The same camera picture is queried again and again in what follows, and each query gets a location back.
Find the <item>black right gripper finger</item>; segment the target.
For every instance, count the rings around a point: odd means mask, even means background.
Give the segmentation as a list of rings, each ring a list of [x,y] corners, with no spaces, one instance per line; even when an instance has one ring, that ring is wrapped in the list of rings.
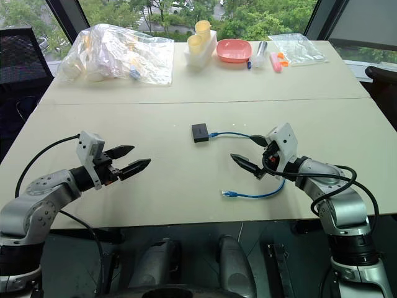
[[[263,175],[264,175],[264,171],[263,169],[261,169],[260,167],[258,167],[258,165],[255,165],[254,163],[251,163],[249,161],[248,158],[238,155],[238,154],[234,154],[231,153],[230,157],[232,158],[232,160],[238,164],[238,166],[240,166],[242,169],[250,172],[251,174],[253,174],[257,179],[262,179]]]
[[[266,138],[262,135],[250,135],[249,139],[263,148],[268,146]]]

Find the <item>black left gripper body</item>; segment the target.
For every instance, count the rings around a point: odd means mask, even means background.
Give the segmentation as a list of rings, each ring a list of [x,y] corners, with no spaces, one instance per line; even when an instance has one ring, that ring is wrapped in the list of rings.
[[[100,157],[93,159],[94,169],[102,186],[107,186],[118,180],[119,170],[112,166],[113,160],[117,159],[115,150],[107,150]]]

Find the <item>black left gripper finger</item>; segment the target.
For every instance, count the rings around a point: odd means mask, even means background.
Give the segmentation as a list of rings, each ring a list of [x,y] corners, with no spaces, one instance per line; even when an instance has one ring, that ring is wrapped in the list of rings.
[[[124,181],[140,172],[142,172],[149,164],[151,159],[141,159],[130,163],[128,166],[122,168],[118,172],[118,177],[121,181]]]
[[[133,145],[120,145],[108,150],[109,158],[115,160],[130,153],[135,147]]]

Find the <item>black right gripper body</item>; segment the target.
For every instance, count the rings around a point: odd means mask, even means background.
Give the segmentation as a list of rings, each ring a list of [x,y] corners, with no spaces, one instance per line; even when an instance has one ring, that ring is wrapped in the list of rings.
[[[277,167],[280,162],[280,157],[278,154],[279,146],[276,141],[271,141],[265,148],[262,154],[262,165],[263,170],[267,174],[275,174],[277,172]]]

